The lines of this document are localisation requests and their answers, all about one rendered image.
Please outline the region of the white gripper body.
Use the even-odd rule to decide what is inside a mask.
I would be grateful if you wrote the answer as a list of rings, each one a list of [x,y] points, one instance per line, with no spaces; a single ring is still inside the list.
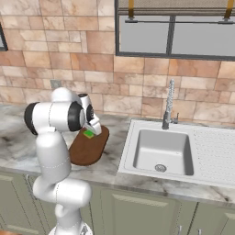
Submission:
[[[102,133],[101,125],[98,117],[94,117],[90,122],[85,122],[84,127],[92,131],[95,135]]]

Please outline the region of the brown wooden cutting board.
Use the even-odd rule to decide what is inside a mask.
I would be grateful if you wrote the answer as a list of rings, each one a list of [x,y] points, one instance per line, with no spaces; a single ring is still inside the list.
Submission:
[[[87,129],[82,128],[74,139],[70,149],[71,163],[79,166],[87,166],[96,163],[102,156],[109,130],[101,126],[99,135],[88,136]]]

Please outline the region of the silver spring tap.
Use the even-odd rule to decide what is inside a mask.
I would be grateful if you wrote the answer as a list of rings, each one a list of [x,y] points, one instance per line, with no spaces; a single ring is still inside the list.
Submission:
[[[171,118],[171,112],[173,109],[173,95],[174,95],[174,79],[172,79],[169,83],[169,91],[166,100],[166,109],[163,115],[162,120],[162,129],[168,129],[171,123],[178,123],[178,116],[175,118]]]

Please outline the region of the dark framed window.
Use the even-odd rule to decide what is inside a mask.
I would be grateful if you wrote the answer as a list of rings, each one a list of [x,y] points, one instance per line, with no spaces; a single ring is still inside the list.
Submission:
[[[235,17],[134,16],[118,13],[115,0],[116,55],[166,59],[235,61]]]

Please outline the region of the white sink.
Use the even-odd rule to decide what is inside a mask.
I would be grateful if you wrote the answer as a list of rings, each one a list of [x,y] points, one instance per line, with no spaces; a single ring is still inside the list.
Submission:
[[[133,119],[121,173],[235,188],[235,129]]]

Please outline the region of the woven window blind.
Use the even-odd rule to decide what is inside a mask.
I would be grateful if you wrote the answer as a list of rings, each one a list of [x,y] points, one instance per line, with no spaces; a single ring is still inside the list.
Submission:
[[[214,16],[235,17],[235,0],[118,0],[118,13],[129,14],[129,1],[133,2],[134,16]]]

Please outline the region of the dark framed wall fitting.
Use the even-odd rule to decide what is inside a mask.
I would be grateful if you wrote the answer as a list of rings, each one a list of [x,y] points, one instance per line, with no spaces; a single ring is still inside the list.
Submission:
[[[1,24],[0,24],[0,51],[8,51],[5,34]]]

